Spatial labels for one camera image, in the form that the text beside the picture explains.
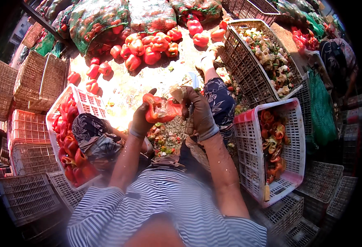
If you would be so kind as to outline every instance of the work glove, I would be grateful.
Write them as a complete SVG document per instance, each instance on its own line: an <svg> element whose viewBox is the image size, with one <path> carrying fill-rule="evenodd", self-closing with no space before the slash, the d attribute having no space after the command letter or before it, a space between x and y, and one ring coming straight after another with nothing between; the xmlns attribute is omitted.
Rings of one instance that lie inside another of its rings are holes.
<svg viewBox="0 0 362 247"><path fill-rule="evenodd" d="M185 106L182 109L182 118L186 120L189 117L189 107L193 103L193 126L198 132L198 140L204 141L218 133L219 127L215 124L207 99L200 92L196 92L193 87L184 87L187 93L184 96Z"/></svg>
<svg viewBox="0 0 362 247"><path fill-rule="evenodd" d="M151 89L150 94L154 95L157 89ZM136 136L139 139L144 139L147 132L154 126L154 124L147 122L145 113L149 109L149 104L144 102L133 114L132 125L129 129L129 134Z"/></svg>

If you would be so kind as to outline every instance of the black and white striped shirt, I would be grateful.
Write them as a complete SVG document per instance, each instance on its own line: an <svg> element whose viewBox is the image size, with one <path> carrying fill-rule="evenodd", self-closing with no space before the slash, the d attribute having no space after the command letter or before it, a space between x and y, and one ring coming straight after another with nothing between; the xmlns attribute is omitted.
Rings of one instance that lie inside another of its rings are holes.
<svg viewBox="0 0 362 247"><path fill-rule="evenodd" d="M152 215L168 213L186 246L265 246L266 228L221 215L211 189L171 169L143 171L124 194L91 187L71 216L71 246L122 246Z"/></svg>

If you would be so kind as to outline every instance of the person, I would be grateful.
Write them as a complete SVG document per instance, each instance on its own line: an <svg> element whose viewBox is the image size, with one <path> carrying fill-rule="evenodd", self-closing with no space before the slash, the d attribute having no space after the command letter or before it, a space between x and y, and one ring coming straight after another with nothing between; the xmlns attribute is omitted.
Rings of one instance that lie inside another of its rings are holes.
<svg viewBox="0 0 362 247"><path fill-rule="evenodd" d="M344 96L343 106L346 107L356 89L358 64L355 53L341 38L322 41L319 51L338 97Z"/></svg>
<svg viewBox="0 0 362 247"><path fill-rule="evenodd" d="M108 187L90 187L73 212L67 228L71 246L266 245L266 228L250 220L224 144L232 134L234 100L213 66L223 50L222 42L214 43L199 59L205 96L186 87L183 108L185 120L188 106L194 105L194 129L207 154L212 186L188 173L198 164L183 160L193 149L182 147L178 162L152 162L136 177L140 149L153 126L145 119L148 104L143 103L133 115Z"/></svg>

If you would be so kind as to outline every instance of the crate of red peppers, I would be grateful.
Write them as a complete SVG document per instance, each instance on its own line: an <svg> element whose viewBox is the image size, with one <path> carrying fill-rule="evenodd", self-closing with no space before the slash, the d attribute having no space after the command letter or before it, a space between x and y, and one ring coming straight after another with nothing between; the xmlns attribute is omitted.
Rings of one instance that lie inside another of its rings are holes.
<svg viewBox="0 0 362 247"><path fill-rule="evenodd" d="M72 123L80 113L90 113L105 119L104 103L99 96L69 84L46 116L55 158L60 170L74 190L80 190L101 177L78 147L72 133Z"/></svg>
<svg viewBox="0 0 362 247"><path fill-rule="evenodd" d="M302 32L300 29L292 27L292 39L294 40L297 51L300 54L305 53L304 49L307 49L309 51L317 51L320 46L318 39L314 37L314 33L312 33L310 29Z"/></svg>

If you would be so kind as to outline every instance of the white plastic crate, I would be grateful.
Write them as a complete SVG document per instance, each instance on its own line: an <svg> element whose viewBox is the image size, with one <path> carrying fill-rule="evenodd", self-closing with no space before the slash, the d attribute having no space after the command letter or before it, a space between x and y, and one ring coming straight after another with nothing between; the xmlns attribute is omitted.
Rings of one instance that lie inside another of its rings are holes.
<svg viewBox="0 0 362 247"><path fill-rule="evenodd" d="M104 107L105 105L100 96L97 96L97 95L91 94L89 92L83 91L81 89L78 89L73 84L69 84L65 88L65 90L60 94L59 98L55 101L53 106L48 111L45 120L46 120L48 132L49 132L49 136L50 136L51 145L52 145L53 151L55 153L55 158L59 165L60 171L62 171L63 174L65 173L65 169L63 168L62 163L59 160L59 156L57 155L59 152L59 145L56 141L56 133L52 129L52 123L55 120L56 116L60 115L58 108L59 108L60 104L65 100L65 98L68 96L69 93L73 94L74 101L76 103L78 112L80 114L81 113L90 113L101 119L106 119L106 117L107 117L107 113L106 113L106 110ZM70 183L69 180L67 180L67 183L70 185L70 187L73 190L81 190L85 187L91 186L93 184L93 182L99 178L102 178L102 175L98 175L97 177L89 180L88 182L79 186L78 188L75 188L74 185L72 183Z"/></svg>
<svg viewBox="0 0 362 247"><path fill-rule="evenodd" d="M335 196L333 197L333 200L331 201L329 207L326 210L326 213L328 215L340 219L341 215L343 214L344 210L348 205L348 202L350 201L350 197L355 189L357 181L357 177L344 176L341 179Z"/></svg>
<svg viewBox="0 0 362 247"><path fill-rule="evenodd" d="M258 111L272 107L275 107L275 111L281 117L288 119L285 129L291 144L284 145L281 154L281 157L287 162L287 168L280 179L274 180L269 185L270 200L264 202L266 171ZM263 208L277 202L302 183L306 160L306 142L302 110L297 98L258 105L254 109L235 116L233 123L239 156L241 185Z"/></svg>
<svg viewBox="0 0 362 247"><path fill-rule="evenodd" d="M77 207L88 189L83 188L77 191L72 190L67 182L67 178L61 171L47 173L47 176L50 179L51 185L55 188L57 194L62 199L66 207L71 213L74 212L74 209Z"/></svg>

